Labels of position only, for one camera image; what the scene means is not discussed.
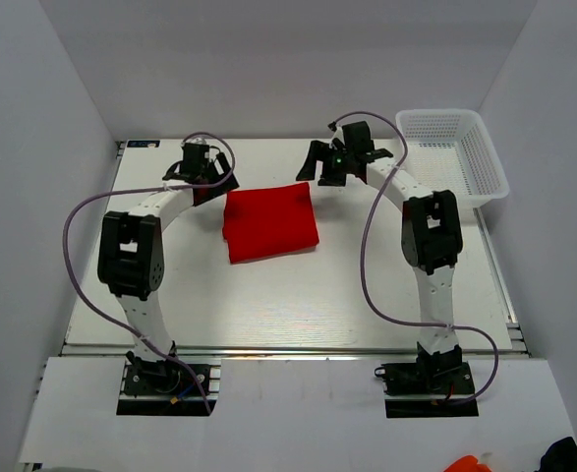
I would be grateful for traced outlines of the red t-shirt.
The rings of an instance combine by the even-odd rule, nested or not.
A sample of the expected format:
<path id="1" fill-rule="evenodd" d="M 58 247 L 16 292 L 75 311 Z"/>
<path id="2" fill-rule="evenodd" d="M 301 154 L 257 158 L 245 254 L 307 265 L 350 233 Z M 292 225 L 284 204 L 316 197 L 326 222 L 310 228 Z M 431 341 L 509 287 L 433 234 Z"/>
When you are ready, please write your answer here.
<path id="1" fill-rule="evenodd" d="M 310 185 L 228 193 L 222 235 L 232 264 L 316 247 L 319 236 Z"/>

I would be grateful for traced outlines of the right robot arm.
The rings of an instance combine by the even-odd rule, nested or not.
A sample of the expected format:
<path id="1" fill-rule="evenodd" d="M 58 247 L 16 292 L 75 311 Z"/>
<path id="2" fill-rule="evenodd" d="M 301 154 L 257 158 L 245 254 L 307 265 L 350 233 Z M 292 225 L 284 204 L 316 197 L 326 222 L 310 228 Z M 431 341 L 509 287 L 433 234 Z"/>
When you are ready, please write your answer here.
<path id="1" fill-rule="evenodd" d="M 461 354 L 455 332 L 452 283 L 458 256 L 463 249 L 459 210 L 455 195 L 435 191 L 419 183 L 403 169 L 408 144 L 398 128 L 403 153 L 395 158 L 386 148 L 377 148 L 367 122 L 328 125 L 329 142 L 310 143 L 298 181 L 316 180 L 320 186 L 343 187 L 352 175 L 377 190 L 368 213 L 360 247 L 360 277 L 363 295 L 371 310 L 395 325 L 420 330 L 418 352 L 427 356 Z M 418 288 L 420 319 L 397 320 L 375 306 L 366 280 L 366 249 L 375 211 L 386 199 L 401 212 L 401 251 L 412 268 Z"/>

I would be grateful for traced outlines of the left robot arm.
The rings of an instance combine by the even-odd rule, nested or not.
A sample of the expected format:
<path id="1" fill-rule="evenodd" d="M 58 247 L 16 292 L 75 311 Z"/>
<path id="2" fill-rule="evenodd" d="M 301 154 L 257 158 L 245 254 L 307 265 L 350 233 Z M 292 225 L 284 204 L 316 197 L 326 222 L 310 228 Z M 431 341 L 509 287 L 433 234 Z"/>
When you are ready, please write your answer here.
<path id="1" fill-rule="evenodd" d="M 239 187 L 224 152 L 203 138 L 181 143 L 182 159 L 163 176 L 164 188 L 127 211 L 105 213 L 97 276 L 116 298 L 133 330 L 132 360 L 152 362 L 147 380 L 169 392 L 181 380 L 181 368 L 165 356 L 176 355 L 167 332 L 158 289 L 165 274 L 162 233 L 183 212 Z"/>

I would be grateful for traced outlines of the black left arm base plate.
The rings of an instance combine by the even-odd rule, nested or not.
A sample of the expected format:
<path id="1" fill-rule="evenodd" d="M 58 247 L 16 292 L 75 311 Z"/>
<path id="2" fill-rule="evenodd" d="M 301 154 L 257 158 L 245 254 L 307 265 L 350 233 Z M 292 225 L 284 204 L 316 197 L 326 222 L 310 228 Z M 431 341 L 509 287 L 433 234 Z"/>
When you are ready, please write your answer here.
<path id="1" fill-rule="evenodd" d="M 219 389 L 219 368 L 128 362 L 123 371 L 116 415 L 122 417 L 208 417 Z"/>

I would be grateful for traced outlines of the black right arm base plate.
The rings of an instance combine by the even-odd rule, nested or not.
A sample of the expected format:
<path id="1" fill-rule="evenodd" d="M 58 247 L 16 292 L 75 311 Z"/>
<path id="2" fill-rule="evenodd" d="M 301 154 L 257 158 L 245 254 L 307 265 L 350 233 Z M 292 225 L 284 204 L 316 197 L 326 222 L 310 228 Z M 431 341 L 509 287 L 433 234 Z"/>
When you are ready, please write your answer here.
<path id="1" fill-rule="evenodd" d="M 383 383 L 387 419 L 472 418 L 479 416 L 470 366 L 464 362 L 454 371 L 431 381 L 415 363 L 387 363 L 375 368 Z"/>

